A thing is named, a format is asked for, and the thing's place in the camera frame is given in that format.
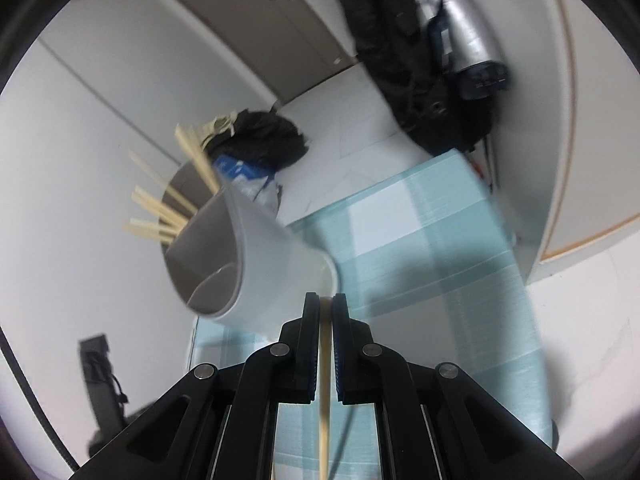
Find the black hanging jacket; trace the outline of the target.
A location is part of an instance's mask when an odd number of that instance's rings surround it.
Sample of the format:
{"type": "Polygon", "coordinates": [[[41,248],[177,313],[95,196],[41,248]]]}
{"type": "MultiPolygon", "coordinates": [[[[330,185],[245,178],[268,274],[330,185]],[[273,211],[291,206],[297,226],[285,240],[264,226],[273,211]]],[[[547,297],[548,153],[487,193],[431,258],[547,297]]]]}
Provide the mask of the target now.
{"type": "Polygon", "coordinates": [[[459,98],[424,39],[414,0],[338,0],[358,60],[398,126],[432,156],[464,153],[488,136],[491,100],[459,98]]]}

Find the grey entrance door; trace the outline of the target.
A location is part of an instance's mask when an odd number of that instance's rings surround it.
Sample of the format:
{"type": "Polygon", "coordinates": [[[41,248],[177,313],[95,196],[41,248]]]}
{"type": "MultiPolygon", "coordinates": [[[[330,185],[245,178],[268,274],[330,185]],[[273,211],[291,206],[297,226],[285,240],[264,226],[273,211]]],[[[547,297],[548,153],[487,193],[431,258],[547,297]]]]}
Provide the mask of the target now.
{"type": "Polygon", "coordinates": [[[178,0],[284,104],[348,70],[355,57],[309,0],[178,0]]]}

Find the cream garment on bag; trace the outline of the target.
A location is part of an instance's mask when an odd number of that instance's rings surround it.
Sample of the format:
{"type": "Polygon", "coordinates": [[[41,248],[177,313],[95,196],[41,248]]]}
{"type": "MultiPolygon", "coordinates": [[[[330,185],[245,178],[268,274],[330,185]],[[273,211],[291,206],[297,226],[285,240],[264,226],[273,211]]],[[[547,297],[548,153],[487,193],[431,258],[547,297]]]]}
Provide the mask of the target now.
{"type": "Polygon", "coordinates": [[[202,148],[206,148],[217,136],[223,136],[224,134],[234,136],[235,122],[237,119],[238,113],[234,110],[229,114],[218,115],[209,122],[200,125],[198,129],[198,140],[200,140],[202,148]]]}

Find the silver folded umbrella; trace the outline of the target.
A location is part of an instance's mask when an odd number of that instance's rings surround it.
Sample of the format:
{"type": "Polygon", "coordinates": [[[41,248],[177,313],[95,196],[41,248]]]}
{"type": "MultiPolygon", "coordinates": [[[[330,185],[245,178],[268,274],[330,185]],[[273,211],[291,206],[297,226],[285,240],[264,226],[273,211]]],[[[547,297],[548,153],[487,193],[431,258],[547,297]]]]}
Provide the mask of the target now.
{"type": "Polygon", "coordinates": [[[459,96],[479,100],[510,84],[498,41],[472,0],[416,0],[423,35],[459,96]]]}

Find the blue cardboard box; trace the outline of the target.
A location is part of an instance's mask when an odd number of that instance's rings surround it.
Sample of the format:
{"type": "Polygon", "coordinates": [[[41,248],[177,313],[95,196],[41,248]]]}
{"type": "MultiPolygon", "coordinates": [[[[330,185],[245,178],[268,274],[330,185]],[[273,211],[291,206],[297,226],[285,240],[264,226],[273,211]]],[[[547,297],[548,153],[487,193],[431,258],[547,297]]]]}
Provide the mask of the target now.
{"type": "Polygon", "coordinates": [[[273,174],[265,169],[250,165],[248,162],[229,155],[220,155],[213,162],[214,168],[226,179],[236,184],[250,182],[264,186],[273,179],[273,174]]]}

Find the white utensil holder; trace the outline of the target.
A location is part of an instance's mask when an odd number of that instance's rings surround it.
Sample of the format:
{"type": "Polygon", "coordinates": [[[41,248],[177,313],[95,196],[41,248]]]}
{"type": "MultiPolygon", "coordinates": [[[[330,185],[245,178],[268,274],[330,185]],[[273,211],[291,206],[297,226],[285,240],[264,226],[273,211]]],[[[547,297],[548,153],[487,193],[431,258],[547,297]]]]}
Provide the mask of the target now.
{"type": "Polygon", "coordinates": [[[196,314],[274,339],[302,314],[308,292],[338,292],[330,255],[303,242],[228,180],[213,195],[185,164],[169,184],[198,207],[163,249],[177,294],[196,314]]]}

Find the black bag on floor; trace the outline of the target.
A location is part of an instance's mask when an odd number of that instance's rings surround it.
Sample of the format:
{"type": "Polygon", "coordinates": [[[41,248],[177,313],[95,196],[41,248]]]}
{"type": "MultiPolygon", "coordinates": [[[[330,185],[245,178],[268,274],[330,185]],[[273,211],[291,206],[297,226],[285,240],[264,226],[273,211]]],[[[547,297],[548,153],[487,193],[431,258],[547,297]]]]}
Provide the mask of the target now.
{"type": "Polygon", "coordinates": [[[229,155],[276,174],[296,164],[309,148],[296,125],[272,110],[241,110],[234,136],[217,136],[203,150],[213,162],[229,155]]]}

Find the small white mailer bag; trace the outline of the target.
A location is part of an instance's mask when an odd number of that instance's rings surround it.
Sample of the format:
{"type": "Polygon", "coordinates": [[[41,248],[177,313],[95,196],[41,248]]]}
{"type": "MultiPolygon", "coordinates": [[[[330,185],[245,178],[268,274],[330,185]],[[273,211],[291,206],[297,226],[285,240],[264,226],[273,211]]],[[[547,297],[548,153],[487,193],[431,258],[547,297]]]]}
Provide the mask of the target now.
{"type": "Polygon", "coordinates": [[[281,205],[282,186],[272,177],[241,178],[235,182],[240,191],[253,203],[276,218],[281,205]]]}

